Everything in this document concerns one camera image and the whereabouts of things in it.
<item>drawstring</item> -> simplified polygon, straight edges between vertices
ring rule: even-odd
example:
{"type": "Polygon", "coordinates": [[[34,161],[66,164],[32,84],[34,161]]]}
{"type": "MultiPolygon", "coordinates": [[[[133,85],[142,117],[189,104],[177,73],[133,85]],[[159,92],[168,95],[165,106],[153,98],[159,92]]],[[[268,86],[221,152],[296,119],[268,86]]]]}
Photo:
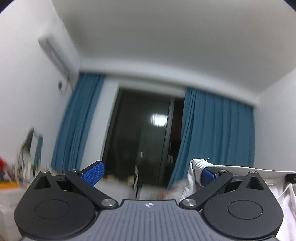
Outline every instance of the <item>drawstring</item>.
{"type": "MultiPolygon", "coordinates": [[[[286,186],[286,188],[285,188],[285,190],[281,193],[281,195],[279,195],[276,199],[278,200],[287,190],[288,190],[288,188],[290,187],[290,186],[292,186],[293,185],[293,183],[289,183],[287,186],[286,186]]],[[[283,198],[283,200],[281,201],[281,204],[280,204],[280,206],[282,206],[283,205],[283,202],[284,202],[284,198],[283,198]]]]}

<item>red object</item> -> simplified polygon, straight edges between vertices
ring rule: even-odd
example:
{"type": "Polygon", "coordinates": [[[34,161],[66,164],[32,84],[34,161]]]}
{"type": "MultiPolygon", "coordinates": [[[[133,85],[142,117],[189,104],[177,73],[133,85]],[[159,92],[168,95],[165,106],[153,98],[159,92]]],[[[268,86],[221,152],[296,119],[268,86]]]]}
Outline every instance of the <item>red object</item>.
{"type": "Polygon", "coordinates": [[[1,157],[0,157],[0,171],[3,171],[3,168],[7,166],[6,161],[4,161],[1,157]]]}

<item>curtain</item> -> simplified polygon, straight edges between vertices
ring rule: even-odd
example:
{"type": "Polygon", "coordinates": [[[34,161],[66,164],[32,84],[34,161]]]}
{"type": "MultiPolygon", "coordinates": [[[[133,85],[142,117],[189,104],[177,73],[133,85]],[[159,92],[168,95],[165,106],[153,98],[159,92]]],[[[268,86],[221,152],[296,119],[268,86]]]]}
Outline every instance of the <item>curtain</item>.
{"type": "Polygon", "coordinates": [[[209,159],[215,165],[253,167],[253,107],[201,90],[185,93],[181,145],[169,187],[186,178],[189,162],[209,159]]]}
{"type": "Polygon", "coordinates": [[[65,173],[70,169],[79,169],[89,128],[98,102],[105,75],[79,75],[74,93],[65,111],[51,167],[65,173]]]}

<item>yellow object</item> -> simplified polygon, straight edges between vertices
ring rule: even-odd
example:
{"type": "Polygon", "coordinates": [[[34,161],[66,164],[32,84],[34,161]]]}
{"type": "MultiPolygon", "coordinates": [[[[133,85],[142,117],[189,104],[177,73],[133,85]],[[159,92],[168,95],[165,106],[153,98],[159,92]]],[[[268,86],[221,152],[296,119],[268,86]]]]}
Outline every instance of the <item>yellow object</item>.
{"type": "Polygon", "coordinates": [[[0,182],[0,189],[19,188],[17,182],[0,182]]]}

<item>gray ribbed plate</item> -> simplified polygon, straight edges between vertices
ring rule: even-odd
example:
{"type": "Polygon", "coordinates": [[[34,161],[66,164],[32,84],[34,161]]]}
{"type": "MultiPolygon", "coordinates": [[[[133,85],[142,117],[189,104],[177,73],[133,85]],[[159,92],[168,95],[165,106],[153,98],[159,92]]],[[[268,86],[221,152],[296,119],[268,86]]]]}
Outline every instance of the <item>gray ribbed plate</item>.
{"type": "Polygon", "coordinates": [[[233,241],[209,228],[197,211],[182,209],[174,200],[125,200],[117,209],[102,211],[88,230],[68,240],[233,241]]]}

